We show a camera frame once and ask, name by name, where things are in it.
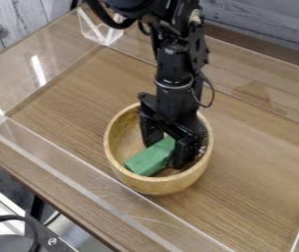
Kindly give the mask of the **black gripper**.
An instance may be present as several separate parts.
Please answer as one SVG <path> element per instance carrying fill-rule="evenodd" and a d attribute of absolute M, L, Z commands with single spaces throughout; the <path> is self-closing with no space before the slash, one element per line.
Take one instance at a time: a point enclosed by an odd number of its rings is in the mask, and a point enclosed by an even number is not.
<path fill-rule="evenodd" d="M 140 132 L 142 144 L 150 147 L 162 140 L 164 134 L 175 138 L 168 165 L 181 169 L 207 150 L 207 131 L 197 119 L 201 107 L 203 83 L 187 87 L 157 86 L 154 94 L 140 93 Z"/>

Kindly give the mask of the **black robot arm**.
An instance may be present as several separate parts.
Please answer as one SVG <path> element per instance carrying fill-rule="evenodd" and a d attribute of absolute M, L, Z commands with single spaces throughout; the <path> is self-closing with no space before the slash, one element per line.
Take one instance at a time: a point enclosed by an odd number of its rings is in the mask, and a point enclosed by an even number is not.
<path fill-rule="evenodd" d="M 201 73 L 209 49 L 203 36 L 199 0 L 86 0 L 94 14 L 110 28 L 137 26 L 150 37 L 156 60 L 153 94 L 137 95 L 142 143 L 152 146 L 175 139 L 172 165 L 183 167 L 204 148 L 207 130 L 197 119 L 203 86 Z"/>

